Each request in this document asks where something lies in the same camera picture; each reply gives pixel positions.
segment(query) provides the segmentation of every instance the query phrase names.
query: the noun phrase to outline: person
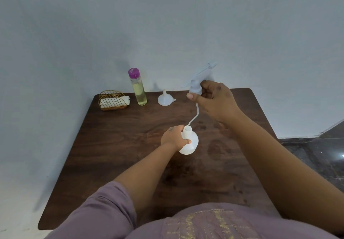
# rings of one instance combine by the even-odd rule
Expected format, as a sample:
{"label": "person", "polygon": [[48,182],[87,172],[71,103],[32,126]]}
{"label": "person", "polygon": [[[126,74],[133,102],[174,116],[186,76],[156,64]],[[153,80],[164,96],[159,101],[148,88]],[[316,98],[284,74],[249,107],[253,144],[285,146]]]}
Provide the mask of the person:
{"label": "person", "polygon": [[230,128],[281,217],[230,203],[205,203],[136,228],[175,152],[190,143],[183,125],[169,128],[161,146],[101,187],[47,239],[250,238],[330,239],[344,232],[344,194],[291,154],[237,106],[224,84],[202,82],[187,97]]}

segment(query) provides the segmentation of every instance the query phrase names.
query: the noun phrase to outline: table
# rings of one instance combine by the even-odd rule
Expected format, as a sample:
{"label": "table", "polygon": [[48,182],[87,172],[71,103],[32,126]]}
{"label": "table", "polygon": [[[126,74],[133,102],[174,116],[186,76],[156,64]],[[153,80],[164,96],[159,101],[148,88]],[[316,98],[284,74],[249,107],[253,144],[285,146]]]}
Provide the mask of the table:
{"label": "table", "polygon": [[[251,89],[232,89],[242,111],[275,138]],[[160,92],[146,93],[148,103],[139,106],[133,93],[126,109],[101,111],[96,95],[81,125],[66,163],[42,214],[40,230],[58,227],[96,190],[147,156],[160,144],[171,126],[187,125],[196,106],[187,91],[170,91],[176,99],[170,106],[157,102]],[[230,202],[274,211],[256,174],[235,140],[228,138],[205,111],[191,124],[199,137],[196,151],[176,153],[157,186],[151,206],[139,224],[173,216],[204,202]]]}

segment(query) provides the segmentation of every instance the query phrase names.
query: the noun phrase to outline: tile floor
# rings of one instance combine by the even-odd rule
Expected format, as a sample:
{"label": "tile floor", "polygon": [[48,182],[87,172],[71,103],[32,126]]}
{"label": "tile floor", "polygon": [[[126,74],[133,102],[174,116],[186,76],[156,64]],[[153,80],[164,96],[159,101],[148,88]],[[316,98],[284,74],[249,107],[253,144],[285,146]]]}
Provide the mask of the tile floor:
{"label": "tile floor", "polygon": [[344,138],[317,138],[311,142],[282,144],[344,192]]}

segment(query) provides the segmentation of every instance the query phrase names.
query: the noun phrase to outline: clear bottle with yellow liquid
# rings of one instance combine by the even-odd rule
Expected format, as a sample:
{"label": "clear bottle with yellow liquid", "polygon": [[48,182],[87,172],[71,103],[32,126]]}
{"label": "clear bottle with yellow liquid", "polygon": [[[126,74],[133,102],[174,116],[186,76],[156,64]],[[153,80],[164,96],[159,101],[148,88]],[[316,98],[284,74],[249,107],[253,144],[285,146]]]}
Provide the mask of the clear bottle with yellow liquid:
{"label": "clear bottle with yellow liquid", "polygon": [[134,93],[137,99],[137,103],[140,106],[147,104],[146,93],[144,93],[144,85],[142,84],[140,71],[137,68],[131,68],[128,71],[129,78],[134,89]]}

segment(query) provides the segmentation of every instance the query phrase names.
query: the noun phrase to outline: person's left hand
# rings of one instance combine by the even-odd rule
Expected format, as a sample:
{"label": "person's left hand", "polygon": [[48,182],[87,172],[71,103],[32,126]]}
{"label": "person's left hand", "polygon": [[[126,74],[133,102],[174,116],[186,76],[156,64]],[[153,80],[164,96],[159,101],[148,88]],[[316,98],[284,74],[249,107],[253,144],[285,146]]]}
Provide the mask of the person's left hand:
{"label": "person's left hand", "polygon": [[161,145],[170,143],[175,147],[176,151],[179,151],[183,148],[183,146],[191,144],[191,140],[183,139],[182,137],[181,132],[184,127],[184,125],[179,125],[169,128],[161,138]]}

